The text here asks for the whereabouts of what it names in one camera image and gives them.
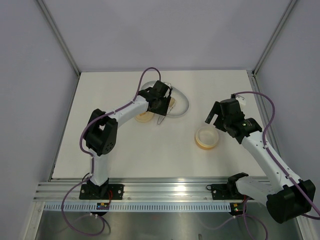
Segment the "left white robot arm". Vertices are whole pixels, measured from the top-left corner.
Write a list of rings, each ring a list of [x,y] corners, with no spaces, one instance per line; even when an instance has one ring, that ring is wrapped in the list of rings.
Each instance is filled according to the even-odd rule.
[[[118,128],[145,112],[166,116],[170,101],[170,96],[146,100],[139,95],[118,109],[109,112],[96,109],[92,112],[80,137],[85,140],[88,150],[83,148],[82,143],[80,148],[91,158],[89,180],[93,185],[90,193],[95,198],[103,199],[108,194],[108,186],[105,184],[110,176],[107,167],[108,154],[116,145]]]

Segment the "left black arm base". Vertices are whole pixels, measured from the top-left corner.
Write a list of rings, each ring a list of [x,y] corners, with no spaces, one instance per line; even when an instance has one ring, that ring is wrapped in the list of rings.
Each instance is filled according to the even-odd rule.
[[[122,200],[124,194],[123,184],[107,184],[93,186],[82,184],[79,193],[80,200]]]

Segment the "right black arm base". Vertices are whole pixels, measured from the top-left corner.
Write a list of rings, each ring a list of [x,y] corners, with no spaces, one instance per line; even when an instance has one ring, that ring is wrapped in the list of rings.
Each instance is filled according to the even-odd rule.
[[[206,189],[210,191],[213,200],[241,200],[244,201],[248,196],[232,192],[228,189],[227,184],[208,184]]]

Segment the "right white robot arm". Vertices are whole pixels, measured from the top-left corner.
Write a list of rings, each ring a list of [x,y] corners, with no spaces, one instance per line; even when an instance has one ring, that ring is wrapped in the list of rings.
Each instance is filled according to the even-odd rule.
[[[311,180],[302,180],[287,166],[266,141],[257,121],[245,117],[239,101],[236,98],[216,101],[205,123],[210,124],[214,117],[215,128],[236,139],[253,156],[270,182],[265,185],[247,173],[237,173],[227,180],[228,195],[256,200],[266,206],[279,224],[306,215],[312,209],[315,185]]]

